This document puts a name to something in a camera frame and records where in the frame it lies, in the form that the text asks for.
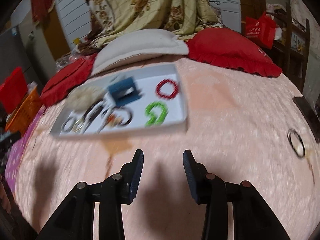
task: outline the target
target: red beaded ring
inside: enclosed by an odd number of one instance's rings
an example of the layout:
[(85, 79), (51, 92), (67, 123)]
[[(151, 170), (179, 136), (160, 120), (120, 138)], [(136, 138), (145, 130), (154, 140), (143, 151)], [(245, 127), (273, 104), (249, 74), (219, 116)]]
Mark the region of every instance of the red beaded ring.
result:
[[(174, 85), (174, 90), (170, 95), (163, 94), (160, 91), (162, 86), (167, 83)], [(174, 80), (171, 80), (171, 79), (164, 79), (156, 86), (156, 94), (161, 98), (172, 99), (172, 98), (175, 98), (178, 93), (179, 93), (178, 85)]]

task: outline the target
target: tray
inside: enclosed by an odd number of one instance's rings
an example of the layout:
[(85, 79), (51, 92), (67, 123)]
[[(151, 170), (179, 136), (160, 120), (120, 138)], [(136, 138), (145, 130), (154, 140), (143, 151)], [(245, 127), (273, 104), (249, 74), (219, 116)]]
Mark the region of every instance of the tray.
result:
[[(73, 138), (120, 138), (126, 136), (141, 136), (141, 135), (153, 135), (159, 133), (171, 133), (171, 132), (186, 132), (187, 130), (187, 105), (185, 102), (185, 94), (182, 89), (181, 81), (178, 72), (174, 64), (157, 65), (152, 67), (144, 67), (140, 69), (130, 70), (126, 72), (117, 73), (110, 76), (105, 76), (94, 81), (88, 81), (81, 87), (98, 86), (108, 87), (111, 82), (116, 80), (132, 77), (134, 83), (141, 95), (141, 98), (133, 101), (125, 107), (129, 107), (133, 113), (132, 121), (125, 127), (108, 127), (97, 133), (97, 130), (103, 123), (101, 113), (92, 122), (85, 133), (73, 133), (63, 132), (61, 128), (64, 122), (70, 116), (74, 116), (75, 113), (66, 107), (62, 109), (57, 117), (50, 134), (60, 139), (73, 139)], [(164, 79), (171, 79), (178, 83), (179, 93), (173, 99), (160, 98), (156, 94), (156, 86)], [(161, 92), (165, 94), (171, 94), (173, 86), (165, 84), (161, 88)], [(150, 117), (145, 115), (145, 108), (147, 105), (154, 101), (160, 101), (167, 105), (168, 114), (161, 125), (146, 126)], [(161, 110), (154, 108), (153, 111), (159, 115)]]

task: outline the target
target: metal pivot bolt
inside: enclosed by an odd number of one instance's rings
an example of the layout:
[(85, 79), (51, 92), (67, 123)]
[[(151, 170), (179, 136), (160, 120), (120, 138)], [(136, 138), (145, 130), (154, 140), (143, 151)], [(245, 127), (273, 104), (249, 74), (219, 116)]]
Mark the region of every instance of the metal pivot bolt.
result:
[(78, 189), (82, 189), (82, 188), (84, 188), (85, 187), (85, 183), (84, 182), (79, 182), (78, 184), (77, 184), (77, 188)]
[(251, 183), (249, 181), (247, 181), (247, 180), (242, 181), (242, 185), (244, 187), (251, 187)]
[(216, 175), (214, 175), (213, 173), (207, 173), (205, 176), (207, 179), (215, 179)]
[(119, 179), (122, 178), (122, 175), (119, 174), (119, 173), (116, 173), (116, 174), (113, 174), (113, 175), (112, 175), (112, 178), (113, 178), (114, 180), (119, 180)]

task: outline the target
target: orange basket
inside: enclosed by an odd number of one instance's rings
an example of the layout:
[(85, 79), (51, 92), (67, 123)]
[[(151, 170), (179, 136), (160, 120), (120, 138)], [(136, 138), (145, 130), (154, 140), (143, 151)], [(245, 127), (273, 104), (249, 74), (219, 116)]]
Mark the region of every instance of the orange basket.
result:
[(7, 122), (5, 130), (12, 133), (19, 131), (23, 136), (41, 106), (42, 102), (35, 87), (24, 99), (19, 109), (12, 113), (14, 116)]

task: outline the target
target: hand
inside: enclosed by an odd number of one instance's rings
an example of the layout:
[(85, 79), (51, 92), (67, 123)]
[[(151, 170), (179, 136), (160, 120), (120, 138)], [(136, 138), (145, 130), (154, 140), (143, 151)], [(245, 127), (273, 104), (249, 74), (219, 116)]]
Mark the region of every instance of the hand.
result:
[(1, 203), (2, 208), (4, 210), (6, 210), (8, 212), (8, 214), (10, 214), (11, 205), (10, 205), (9, 199), (7, 197), (5, 190), (4, 190), (4, 186), (1, 182), (1, 180), (2, 180), (2, 176), (0, 174), (0, 203)]

